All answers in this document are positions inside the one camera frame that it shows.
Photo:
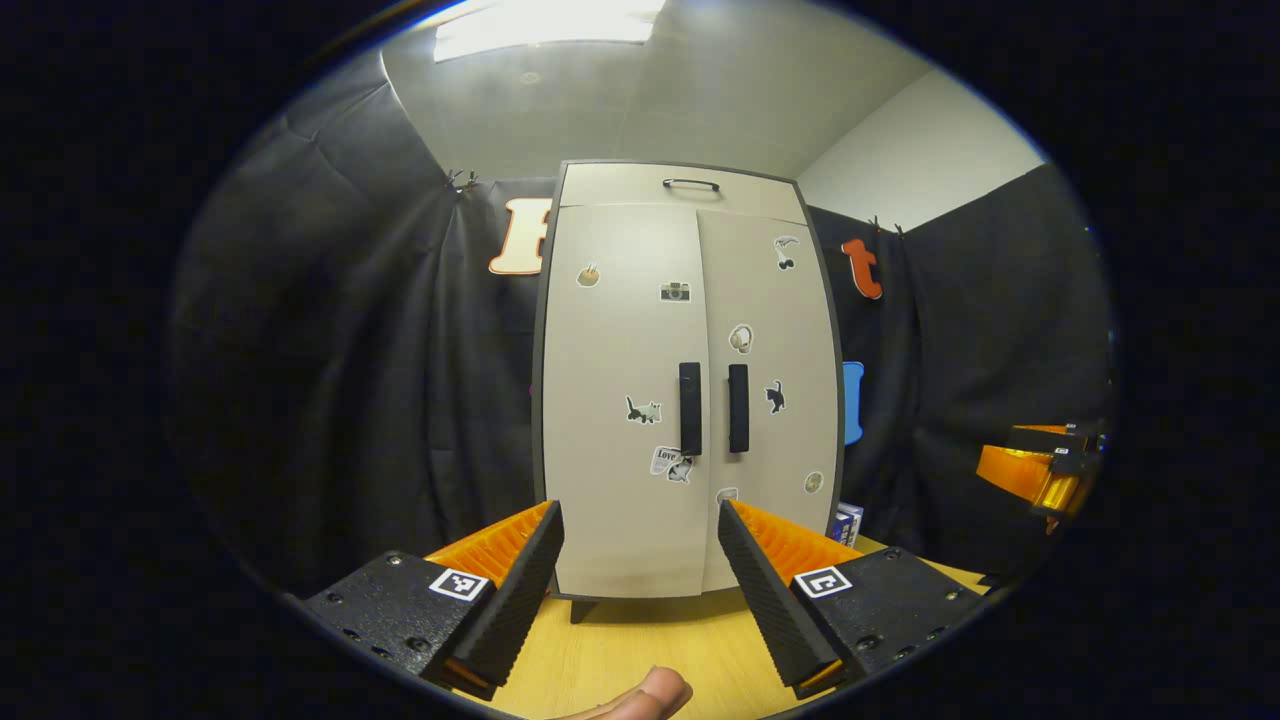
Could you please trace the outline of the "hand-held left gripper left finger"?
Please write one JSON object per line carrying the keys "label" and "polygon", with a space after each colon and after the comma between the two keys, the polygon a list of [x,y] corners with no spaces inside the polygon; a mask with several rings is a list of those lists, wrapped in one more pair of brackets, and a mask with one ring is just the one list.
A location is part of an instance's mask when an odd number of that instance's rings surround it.
{"label": "hand-held left gripper left finger", "polygon": [[390,550],[301,601],[375,664],[489,701],[508,679],[564,543],[544,501],[429,556]]}

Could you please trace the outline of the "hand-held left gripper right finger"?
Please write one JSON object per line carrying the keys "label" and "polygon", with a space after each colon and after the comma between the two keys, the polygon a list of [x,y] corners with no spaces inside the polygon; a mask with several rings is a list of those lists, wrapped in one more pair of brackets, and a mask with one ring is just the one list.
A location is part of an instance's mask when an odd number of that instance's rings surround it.
{"label": "hand-held left gripper right finger", "polygon": [[986,606],[906,550],[861,553],[736,498],[721,500],[717,537],[797,700],[893,670]]}

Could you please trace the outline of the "white cabinet door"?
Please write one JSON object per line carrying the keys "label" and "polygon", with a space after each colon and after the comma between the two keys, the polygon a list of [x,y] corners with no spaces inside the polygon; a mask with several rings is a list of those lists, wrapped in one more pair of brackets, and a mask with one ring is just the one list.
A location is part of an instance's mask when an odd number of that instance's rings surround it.
{"label": "white cabinet door", "polygon": [[594,600],[703,592],[708,482],[678,442],[678,365],[708,359],[690,208],[561,208],[541,334],[541,479],[561,505],[556,587]]}
{"label": "white cabinet door", "polygon": [[[810,229],[700,210],[708,359],[698,469],[708,482],[703,591],[736,587],[717,537],[719,503],[736,498],[826,533],[844,469],[838,342]],[[728,365],[745,363],[750,450],[728,451]]]}

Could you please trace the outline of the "white shoe cabinet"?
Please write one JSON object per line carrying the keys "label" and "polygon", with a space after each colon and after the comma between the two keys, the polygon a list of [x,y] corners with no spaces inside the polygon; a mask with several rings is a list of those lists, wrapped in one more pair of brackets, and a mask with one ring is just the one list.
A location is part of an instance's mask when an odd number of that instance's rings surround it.
{"label": "white shoe cabinet", "polygon": [[732,498],[829,528],[846,392],[795,181],[566,161],[541,260],[532,470],[562,507],[550,592],[571,623],[735,588],[717,530]]}

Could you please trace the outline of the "white cabinet drawer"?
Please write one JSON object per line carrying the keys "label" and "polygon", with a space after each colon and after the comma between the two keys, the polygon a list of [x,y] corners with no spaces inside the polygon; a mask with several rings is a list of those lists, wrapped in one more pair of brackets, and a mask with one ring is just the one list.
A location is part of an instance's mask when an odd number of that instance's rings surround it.
{"label": "white cabinet drawer", "polygon": [[[664,178],[721,184],[721,192],[666,190]],[[790,179],[721,167],[657,161],[567,161],[558,188],[562,206],[676,205],[805,225],[806,208]]]}

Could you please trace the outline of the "ceiling light panel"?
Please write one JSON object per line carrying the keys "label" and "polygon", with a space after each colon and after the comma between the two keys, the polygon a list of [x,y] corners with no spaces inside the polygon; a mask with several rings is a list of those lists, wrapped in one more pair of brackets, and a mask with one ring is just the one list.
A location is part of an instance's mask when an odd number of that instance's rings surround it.
{"label": "ceiling light panel", "polygon": [[433,60],[545,44],[645,44],[667,0],[463,0],[420,26]]}

